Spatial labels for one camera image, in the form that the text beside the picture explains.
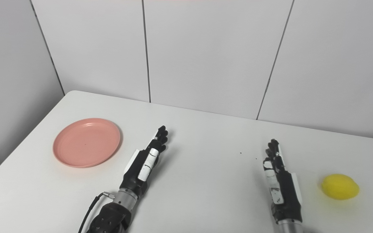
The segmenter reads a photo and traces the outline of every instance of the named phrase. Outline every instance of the white table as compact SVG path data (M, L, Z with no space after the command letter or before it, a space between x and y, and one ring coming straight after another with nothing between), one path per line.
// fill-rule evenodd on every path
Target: white table
M57 134L90 117L120 127L118 152L93 168L59 163L52 152ZM373 233L373 139L78 91L68 93L0 166L0 233L77 232L94 196L119 189L134 150L145 148L163 124L169 148L130 233L274 232L262 168L272 138L299 177L306 229ZM348 201L325 196L319 184L332 173L354 178L360 194Z

